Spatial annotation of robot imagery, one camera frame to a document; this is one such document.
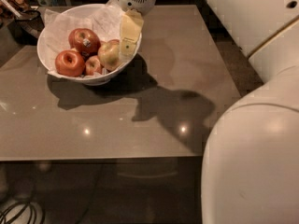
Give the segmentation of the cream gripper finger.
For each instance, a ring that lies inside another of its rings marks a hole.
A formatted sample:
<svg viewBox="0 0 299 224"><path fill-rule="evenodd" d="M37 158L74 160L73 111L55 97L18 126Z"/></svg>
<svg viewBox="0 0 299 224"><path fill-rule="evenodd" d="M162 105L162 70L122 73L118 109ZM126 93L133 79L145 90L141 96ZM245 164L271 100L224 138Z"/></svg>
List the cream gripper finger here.
<svg viewBox="0 0 299 224"><path fill-rule="evenodd" d="M120 26L120 56L124 61L129 61L137 51L137 43L141 36L144 19L134 10L127 10L121 16Z"/></svg>

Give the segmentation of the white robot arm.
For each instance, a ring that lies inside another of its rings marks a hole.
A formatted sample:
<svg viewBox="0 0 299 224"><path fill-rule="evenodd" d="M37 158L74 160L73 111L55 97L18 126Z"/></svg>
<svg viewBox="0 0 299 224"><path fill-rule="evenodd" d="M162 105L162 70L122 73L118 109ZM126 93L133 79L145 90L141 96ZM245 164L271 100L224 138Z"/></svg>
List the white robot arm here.
<svg viewBox="0 0 299 224"><path fill-rule="evenodd" d="M299 224L299 0L206 0L263 85L209 135L202 224Z"/></svg>

